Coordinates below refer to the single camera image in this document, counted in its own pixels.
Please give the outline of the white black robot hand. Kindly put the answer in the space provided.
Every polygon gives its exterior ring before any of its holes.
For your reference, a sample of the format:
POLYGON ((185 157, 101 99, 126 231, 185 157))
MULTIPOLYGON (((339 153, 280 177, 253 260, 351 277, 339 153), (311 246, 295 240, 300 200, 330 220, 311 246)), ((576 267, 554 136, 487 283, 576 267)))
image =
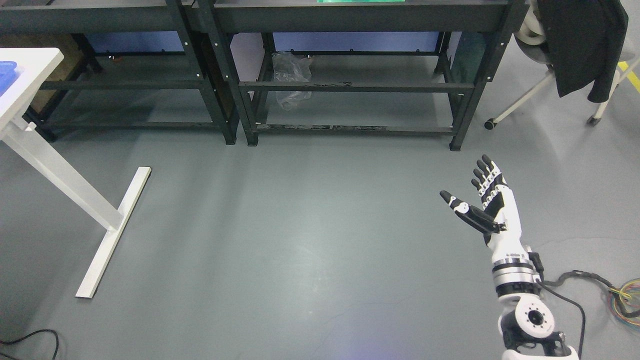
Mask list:
POLYGON ((503 171, 487 155, 477 160, 471 184, 480 196, 482 207, 471 205, 441 190, 439 195, 464 223, 479 231, 496 264, 508 258, 525 259, 528 253, 521 243, 522 226, 515 196, 503 171))

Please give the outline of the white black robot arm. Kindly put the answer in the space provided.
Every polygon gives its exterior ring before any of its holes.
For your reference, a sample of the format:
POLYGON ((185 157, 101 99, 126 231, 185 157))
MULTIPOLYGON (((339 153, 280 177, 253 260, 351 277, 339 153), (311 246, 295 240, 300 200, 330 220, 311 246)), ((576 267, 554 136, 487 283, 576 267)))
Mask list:
POLYGON ((497 326, 503 360, 578 360, 578 351, 555 330, 554 315, 540 296, 544 267, 537 252, 496 260, 492 275, 502 312, 497 326))

